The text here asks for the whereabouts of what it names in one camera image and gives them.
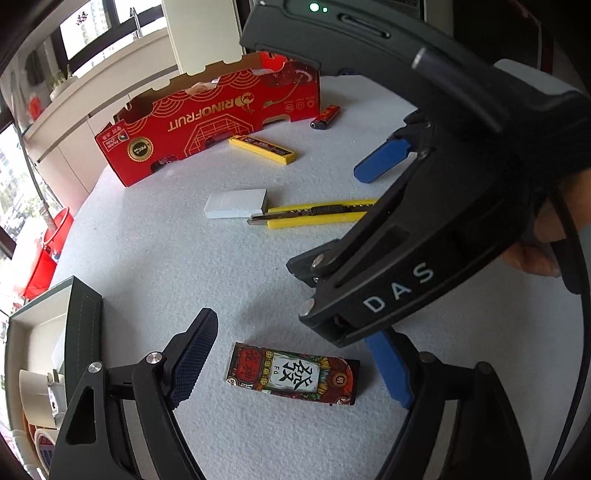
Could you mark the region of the person's hand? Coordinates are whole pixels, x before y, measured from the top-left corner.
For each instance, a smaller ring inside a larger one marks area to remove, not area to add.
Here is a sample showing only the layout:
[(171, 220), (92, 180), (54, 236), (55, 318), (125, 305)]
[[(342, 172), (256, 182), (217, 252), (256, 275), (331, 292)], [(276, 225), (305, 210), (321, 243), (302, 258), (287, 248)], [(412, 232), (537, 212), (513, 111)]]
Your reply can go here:
[[(590, 224), (590, 170), (565, 180), (560, 191), (578, 232)], [(542, 243), (551, 243), (566, 238), (554, 207), (547, 201), (534, 223), (534, 235)], [(516, 243), (506, 250), (501, 258), (506, 264), (522, 272), (547, 277), (559, 277), (560, 268), (555, 260), (541, 247)]]

